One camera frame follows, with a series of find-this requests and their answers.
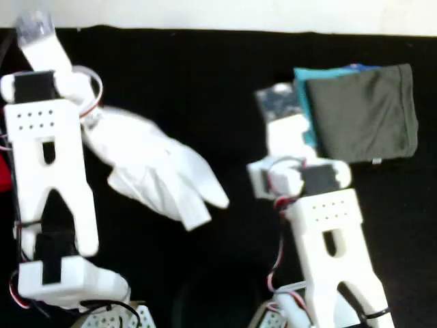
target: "black background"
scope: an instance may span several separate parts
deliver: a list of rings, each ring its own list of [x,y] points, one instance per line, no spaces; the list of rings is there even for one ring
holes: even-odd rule
[[[5,35],[1,30],[0,38]],[[100,251],[91,260],[128,279],[132,298],[147,301],[157,327],[171,327],[181,312],[177,300],[185,300],[184,327],[245,328],[257,304],[269,297],[265,276],[276,258],[281,228],[271,204],[252,196],[245,169],[266,153],[253,92],[291,80],[295,66],[411,64],[417,153],[352,169],[370,256],[395,324],[437,327],[436,39],[110,27],[59,30],[58,36],[74,64],[100,74],[105,104],[144,115],[198,151],[230,198],[229,209],[210,208],[213,221],[187,233],[181,224],[111,190],[106,182],[110,168],[85,150],[100,238]],[[13,46],[0,73],[26,69]],[[10,299],[7,282],[16,266],[10,193],[0,200],[2,327],[67,327],[57,312],[48,321],[35,310],[20,310]],[[275,284],[300,279],[287,232]],[[188,296],[185,290],[191,290]]]

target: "red object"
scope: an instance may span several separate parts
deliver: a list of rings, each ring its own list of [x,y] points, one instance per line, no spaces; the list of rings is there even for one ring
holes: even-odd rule
[[[0,155],[0,193],[8,191],[12,188],[11,172],[5,163],[5,160]]]

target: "white wall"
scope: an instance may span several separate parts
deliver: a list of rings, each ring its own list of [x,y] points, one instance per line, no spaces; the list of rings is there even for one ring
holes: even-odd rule
[[[0,25],[17,3],[0,0]],[[39,0],[57,27],[316,31],[437,36],[436,0]]]

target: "gray fabric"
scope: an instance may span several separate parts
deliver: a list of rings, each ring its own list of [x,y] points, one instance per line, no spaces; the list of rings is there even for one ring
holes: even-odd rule
[[[408,64],[307,81],[328,157],[354,163],[412,156],[418,123]]]

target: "blue fabric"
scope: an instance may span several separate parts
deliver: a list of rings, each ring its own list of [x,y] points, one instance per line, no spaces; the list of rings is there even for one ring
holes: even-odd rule
[[[312,70],[308,68],[295,68],[294,78],[298,94],[300,107],[303,110],[305,117],[309,121],[309,130],[304,133],[305,143],[308,146],[316,148],[318,146],[317,137],[311,117],[311,106],[307,96],[307,88],[305,82],[310,79],[333,79],[335,77],[342,77],[349,74],[355,74],[364,70],[373,70],[379,66],[365,66],[362,64],[351,64],[341,68],[331,68],[328,70]]]

